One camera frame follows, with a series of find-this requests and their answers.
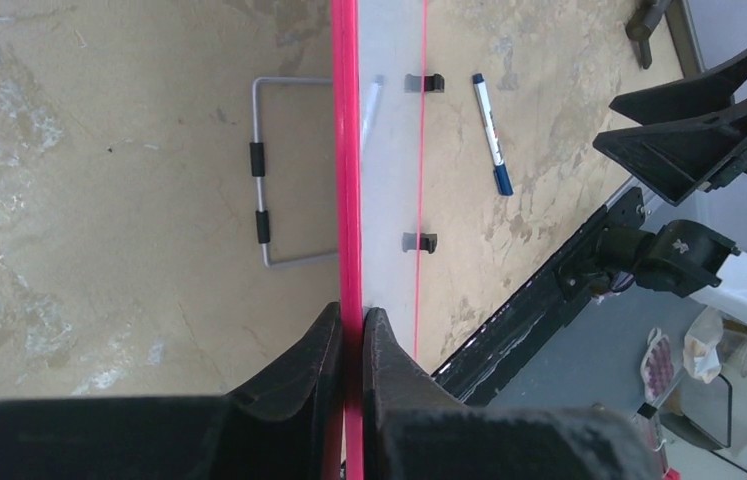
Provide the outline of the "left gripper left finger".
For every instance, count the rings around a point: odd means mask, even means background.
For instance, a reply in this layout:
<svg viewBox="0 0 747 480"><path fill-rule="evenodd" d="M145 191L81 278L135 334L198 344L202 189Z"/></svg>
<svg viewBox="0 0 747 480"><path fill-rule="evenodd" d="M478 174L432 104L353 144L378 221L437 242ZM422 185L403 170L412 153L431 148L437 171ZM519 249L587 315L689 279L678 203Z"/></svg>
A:
<svg viewBox="0 0 747 480"><path fill-rule="evenodd" d="M343 328L328 304L229 393L0 401L0 479L335 479Z"/></svg>

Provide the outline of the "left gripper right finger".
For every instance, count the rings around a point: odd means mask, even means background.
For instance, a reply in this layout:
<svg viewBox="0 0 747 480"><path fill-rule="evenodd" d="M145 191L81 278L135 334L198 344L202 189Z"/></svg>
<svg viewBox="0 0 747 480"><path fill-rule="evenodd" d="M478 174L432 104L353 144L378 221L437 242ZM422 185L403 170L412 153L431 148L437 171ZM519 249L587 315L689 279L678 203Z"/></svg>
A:
<svg viewBox="0 0 747 480"><path fill-rule="evenodd" d="M370 309L363 334L367 479L659 479L629 420L606 410L470 407Z"/></svg>

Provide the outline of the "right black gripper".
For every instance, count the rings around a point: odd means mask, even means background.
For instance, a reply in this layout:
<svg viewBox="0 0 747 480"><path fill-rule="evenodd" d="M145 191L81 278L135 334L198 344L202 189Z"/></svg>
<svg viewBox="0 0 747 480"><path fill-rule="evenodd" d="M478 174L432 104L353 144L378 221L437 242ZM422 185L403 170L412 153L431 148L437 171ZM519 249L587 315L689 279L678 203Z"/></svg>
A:
<svg viewBox="0 0 747 480"><path fill-rule="evenodd" d="M747 48L698 75L615 97L635 126L598 134L596 150L672 205L747 175Z"/></svg>

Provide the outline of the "red framed whiteboard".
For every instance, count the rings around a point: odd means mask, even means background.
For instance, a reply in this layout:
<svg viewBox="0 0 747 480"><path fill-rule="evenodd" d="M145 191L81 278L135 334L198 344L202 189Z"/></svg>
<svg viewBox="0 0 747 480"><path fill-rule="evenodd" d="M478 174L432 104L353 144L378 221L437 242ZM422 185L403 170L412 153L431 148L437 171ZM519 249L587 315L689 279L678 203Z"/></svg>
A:
<svg viewBox="0 0 747 480"><path fill-rule="evenodd" d="M417 353L425 97L424 1L334 1L333 94L346 476L363 466L362 336L384 309L407 353Z"/></svg>

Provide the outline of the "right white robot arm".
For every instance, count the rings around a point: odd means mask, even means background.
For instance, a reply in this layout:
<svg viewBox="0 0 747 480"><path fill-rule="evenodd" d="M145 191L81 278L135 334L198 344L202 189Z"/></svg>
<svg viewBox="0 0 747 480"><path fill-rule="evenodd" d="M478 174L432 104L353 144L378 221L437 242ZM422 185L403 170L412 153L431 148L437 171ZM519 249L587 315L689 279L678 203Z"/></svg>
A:
<svg viewBox="0 0 747 480"><path fill-rule="evenodd" d="M673 206L725 187L747 175L747 98L733 99L746 80L747 49L696 76L617 96L611 109L633 126L602 132L593 145ZM674 220L655 233L611 227L594 261L747 325L747 252L700 223Z"/></svg>

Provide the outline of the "white blue marker pen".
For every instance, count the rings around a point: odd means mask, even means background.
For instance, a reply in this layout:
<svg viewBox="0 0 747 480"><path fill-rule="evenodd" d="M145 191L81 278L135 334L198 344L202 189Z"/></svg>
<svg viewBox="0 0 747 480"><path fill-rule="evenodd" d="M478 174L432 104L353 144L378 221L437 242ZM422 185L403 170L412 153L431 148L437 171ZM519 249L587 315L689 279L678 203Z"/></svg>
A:
<svg viewBox="0 0 747 480"><path fill-rule="evenodd" d="M510 197L514 194L514 189L511 184L499 137L496 132L487 83L481 73L473 74L471 80L479 105L486 140L491 154L493 175L497 191L501 196Z"/></svg>

